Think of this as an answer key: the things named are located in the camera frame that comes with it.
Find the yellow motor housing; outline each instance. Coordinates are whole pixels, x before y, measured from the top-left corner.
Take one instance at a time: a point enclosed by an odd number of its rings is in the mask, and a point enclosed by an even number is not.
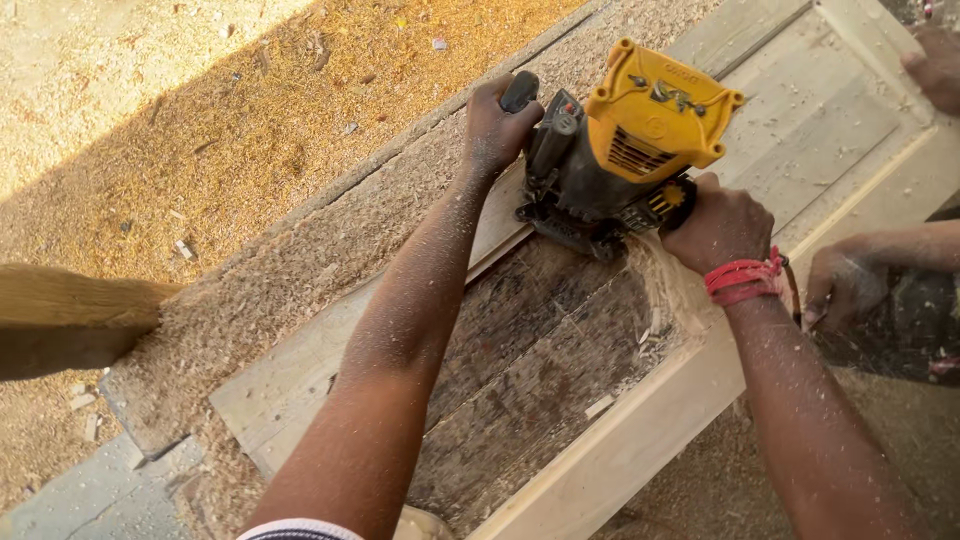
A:
[[[723,157],[720,142],[743,92],[656,51],[618,40],[607,77],[584,107],[593,155],[634,184],[658,183]]]

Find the black tool handle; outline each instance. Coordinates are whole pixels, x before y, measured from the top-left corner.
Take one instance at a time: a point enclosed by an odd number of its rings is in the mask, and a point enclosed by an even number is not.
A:
[[[500,108],[510,114],[517,114],[528,103],[537,99],[538,91],[540,91],[540,78],[529,71],[520,71],[507,86],[507,91],[503,92]]]
[[[660,225],[660,228],[666,231],[677,230],[686,221],[686,218],[690,217],[694,205],[697,204],[697,185],[690,180],[689,175],[684,173],[676,178],[675,182],[684,191],[684,201],[675,209],[670,210],[663,224]]]

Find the sawdust pile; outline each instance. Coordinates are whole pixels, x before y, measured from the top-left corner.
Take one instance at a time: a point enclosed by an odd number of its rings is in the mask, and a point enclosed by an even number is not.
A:
[[[662,49],[717,3],[618,3],[529,68],[540,73],[543,95],[566,87],[586,96],[604,71],[610,36],[630,34]],[[461,140],[463,122],[463,111],[454,113],[334,203],[254,242],[188,287],[164,306],[163,326],[105,382],[112,399],[128,403],[125,423],[146,450],[164,448],[186,432],[209,441],[204,473],[185,505],[203,509],[199,521],[223,528],[207,525],[205,533],[228,536],[256,499],[228,504],[224,493],[262,487],[239,449],[223,443],[228,435],[206,396],[383,267],[455,174],[460,149],[453,141]]]
[[[314,4],[15,193],[0,260],[192,282],[581,1]]]

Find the ventilation grille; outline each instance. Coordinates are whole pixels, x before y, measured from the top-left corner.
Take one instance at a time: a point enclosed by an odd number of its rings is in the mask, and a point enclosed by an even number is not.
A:
[[[655,154],[653,148],[617,128],[610,145],[610,162],[640,176],[646,176],[675,158],[675,154]]]

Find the person's hand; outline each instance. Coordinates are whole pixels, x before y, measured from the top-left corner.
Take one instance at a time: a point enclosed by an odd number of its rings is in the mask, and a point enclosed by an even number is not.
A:
[[[734,260],[770,257],[774,216],[746,191],[720,187],[713,173],[696,182],[690,216],[675,231],[660,229],[663,249],[701,276]]]
[[[843,330],[887,294],[887,267],[871,260],[869,237],[852,236],[813,256],[806,287],[804,330],[817,324]]]
[[[543,106],[531,101],[517,114],[500,108],[500,96],[514,79],[509,73],[480,86],[467,101],[465,164],[475,172],[499,174],[519,156],[530,130],[543,118]]]
[[[960,36],[933,26],[923,26],[915,38],[926,56],[903,55],[900,62],[930,103],[951,116],[960,116]]]

